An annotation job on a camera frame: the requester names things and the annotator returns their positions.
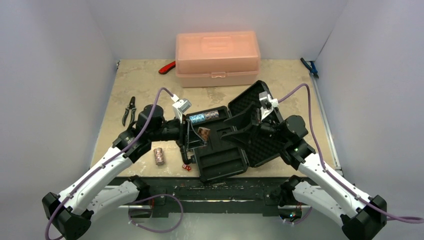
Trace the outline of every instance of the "black case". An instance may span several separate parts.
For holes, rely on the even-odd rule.
[[[220,106],[186,115],[189,117],[215,110],[218,110],[219,113],[219,118],[193,124],[195,131],[199,127],[211,130],[207,146],[194,149],[193,157],[197,163],[202,182],[242,174],[246,172],[248,167],[257,168],[279,156],[279,150],[282,149],[283,145],[271,139],[253,140],[249,148],[245,150],[221,140],[222,135],[236,131],[234,126],[224,124],[224,120],[239,114],[251,102],[254,102],[257,108],[261,108],[259,93],[264,91],[271,94],[267,84],[259,80],[229,102],[228,108]],[[281,123],[283,117],[276,107],[263,121]]]

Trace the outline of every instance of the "robotic arm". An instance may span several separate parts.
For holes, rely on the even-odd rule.
[[[379,195],[371,197],[327,166],[320,159],[320,150],[316,153],[304,140],[308,130],[301,116],[289,116],[281,123],[271,121],[267,117],[279,101],[265,91],[259,94],[259,102],[260,107],[252,102],[244,111],[227,119],[226,123],[238,131],[225,134],[221,139],[242,149],[261,138],[281,143],[278,153],[283,161],[318,186],[293,175],[281,185],[280,207],[293,200],[305,203],[335,221],[350,240],[372,239],[386,225],[387,216],[369,205],[385,212],[386,201]]]
[[[190,102],[178,99],[176,95],[172,99],[175,119],[166,121],[160,106],[147,105],[137,121],[119,134],[106,154],[80,179],[59,194],[50,192],[44,196],[42,204],[47,218],[67,240],[80,238],[91,222],[111,210],[150,197],[149,186],[138,176],[130,177],[114,189],[102,190],[150,151],[152,142],[176,141],[181,152],[206,145],[206,140],[194,131],[191,122],[183,115],[191,106]]]

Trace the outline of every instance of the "red tool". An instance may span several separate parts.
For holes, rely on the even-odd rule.
[[[190,170],[192,170],[192,167],[189,166],[189,165],[187,165],[187,164],[183,164],[182,165],[182,168],[185,169],[185,170],[187,170],[187,171],[189,171],[189,172],[190,172]]]
[[[171,69],[175,68],[175,61],[159,69],[160,74],[167,74]]]

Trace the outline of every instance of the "workbench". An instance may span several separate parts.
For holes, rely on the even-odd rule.
[[[185,114],[203,111],[227,104],[242,93],[249,85],[219,86],[219,87],[194,87],[182,88],[175,70],[161,75],[158,70],[172,62],[171,59],[123,59],[118,64],[116,78],[113,84],[104,119],[98,135],[91,165],[94,165],[106,153],[112,142],[127,127],[122,125],[122,117],[126,106],[132,96],[135,96],[137,107],[135,117],[146,105],[152,104],[160,87],[168,88],[180,98],[188,99],[192,106]],[[335,168],[336,160],[329,145],[328,133],[319,107],[316,91],[309,71],[300,60],[269,60],[265,59],[260,64],[260,74],[257,80],[264,81],[274,98],[280,99],[297,87],[306,83],[311,88],[311,106],[313,129],[322,150],[324,160]],[[172,110],[173,101],[165,92],[160,95],[158,105],[164,110],[166,120],[174,118]],[[305,140],[313,146],[310,127],[308,124],[308,96],[303,87],[284,102],[280,103],[279,110],[285,119],[290,115],[300,115],[306,122],[309,134]],[[195,164],[191,164],[191,171],[182,168],[183,161],[180,149],[174,141],[153,142],[152,150],[143,155],[136,163],[120,173],[120,177],[139,175],[142,177],[198,177],[199,172]],[[165,164],[157,166],[153,154],[154,148],[163,148]],[[303,176],[300,172],[286,165],[278,157],[256,168],[248,170],[234,177],[290,177]]]

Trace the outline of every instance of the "pink toolbox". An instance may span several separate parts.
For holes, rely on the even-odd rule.
[[[250,85],[261,53],[254,31],[182,33],[176,37],[175,64],[183,87]]]

